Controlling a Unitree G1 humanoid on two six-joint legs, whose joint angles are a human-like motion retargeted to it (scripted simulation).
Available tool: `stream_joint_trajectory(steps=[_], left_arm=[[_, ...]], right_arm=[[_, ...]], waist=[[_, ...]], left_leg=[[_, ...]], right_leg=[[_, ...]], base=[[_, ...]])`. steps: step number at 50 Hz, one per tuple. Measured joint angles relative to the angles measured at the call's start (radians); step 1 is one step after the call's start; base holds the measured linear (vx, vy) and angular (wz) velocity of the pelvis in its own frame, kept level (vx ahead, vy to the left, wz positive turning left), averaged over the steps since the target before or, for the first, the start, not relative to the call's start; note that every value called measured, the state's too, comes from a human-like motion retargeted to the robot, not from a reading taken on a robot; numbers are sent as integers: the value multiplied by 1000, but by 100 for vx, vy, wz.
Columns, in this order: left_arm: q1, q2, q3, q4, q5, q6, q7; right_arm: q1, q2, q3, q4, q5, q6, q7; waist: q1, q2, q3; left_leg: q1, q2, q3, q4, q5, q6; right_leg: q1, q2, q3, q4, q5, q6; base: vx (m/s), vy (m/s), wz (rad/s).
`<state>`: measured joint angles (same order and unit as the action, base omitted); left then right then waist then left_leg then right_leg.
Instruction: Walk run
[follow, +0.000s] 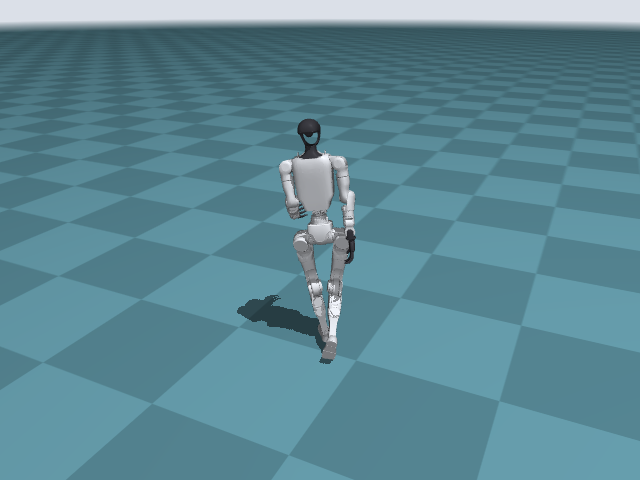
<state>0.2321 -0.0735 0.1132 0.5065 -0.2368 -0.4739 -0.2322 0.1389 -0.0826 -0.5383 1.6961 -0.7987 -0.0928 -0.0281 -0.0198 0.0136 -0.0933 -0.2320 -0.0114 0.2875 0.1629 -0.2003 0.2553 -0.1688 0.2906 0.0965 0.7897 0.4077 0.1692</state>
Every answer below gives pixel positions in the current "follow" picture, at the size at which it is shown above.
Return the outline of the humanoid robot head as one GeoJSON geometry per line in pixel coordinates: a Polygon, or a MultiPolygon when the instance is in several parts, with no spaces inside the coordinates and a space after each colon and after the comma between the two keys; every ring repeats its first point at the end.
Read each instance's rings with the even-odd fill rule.
{"type": "Polygon", "coordinates": [[[320,140],[320,125],[316,120],[314,119],[302,120],[298,125],[297,133],[300,134],[301,139],[305,144],[305,153],[302,156],[300,156],[300,158],[314,159],[322,156],[322,154],[320,154],[316,148],[316,145],[319,143],[319,140],[320,140]],[[306,142],[303,134],[305,134],[306,137],[311,137],[313,133],[318,133],[317,141],[314,144],[309,144],[306,142]]]}

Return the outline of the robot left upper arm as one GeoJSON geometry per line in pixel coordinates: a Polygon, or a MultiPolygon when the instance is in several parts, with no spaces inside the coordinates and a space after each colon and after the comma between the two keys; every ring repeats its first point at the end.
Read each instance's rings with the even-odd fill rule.
{"type": "Polygon", "coordinates": [[[300,204],[297,195],[295,195],[294,177],[291,175],[292,162],[293,159],[289,159],[281,162],[279,165],[279,173],[281,175],[283,190],[286,194],[288,208],[298,207],[300,204]]]}

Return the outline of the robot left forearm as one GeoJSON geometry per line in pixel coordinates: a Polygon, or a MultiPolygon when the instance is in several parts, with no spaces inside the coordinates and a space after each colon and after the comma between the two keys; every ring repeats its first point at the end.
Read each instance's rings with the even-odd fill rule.
{"type": "Polygon", "coordinates": [[[285,204],[291,219],[294,220],[300,217],[299,206],[294,208],[288,208],[286,198],[285,198],[285,204]]]}

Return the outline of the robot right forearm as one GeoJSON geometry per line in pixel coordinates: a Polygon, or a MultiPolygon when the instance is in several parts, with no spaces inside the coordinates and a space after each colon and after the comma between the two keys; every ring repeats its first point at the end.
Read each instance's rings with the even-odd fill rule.
{"type": "Polygon", "coordinates": [[[347,230],[349,229],[353,230],[355,235],[355,229],[353,227],[355,225],[354,205],[355,205],[355,193],[353,191],[350,191],[347,196],[347,205],[343,205],[341,207],[343,211],[343,225],[345,227],[344,233],[346,237],[347,237],[347,230]]]}

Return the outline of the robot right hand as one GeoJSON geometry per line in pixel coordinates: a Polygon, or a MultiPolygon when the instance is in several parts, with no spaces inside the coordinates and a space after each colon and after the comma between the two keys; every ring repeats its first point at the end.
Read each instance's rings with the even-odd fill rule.
{"type": "Polygon", "coordinates": [[[347,230],[347,237],[346,240],[349,241],[349,249],[347,250],[347,254],[350,252],[350,256],[347,260],[344,260],[345,264],[349,264],[350,262],[353,261],[354,258],[354,251],[355,251],[355,239],[356,236],[354,236],[354,232],[353,230],[349,229],[347,230]]]}

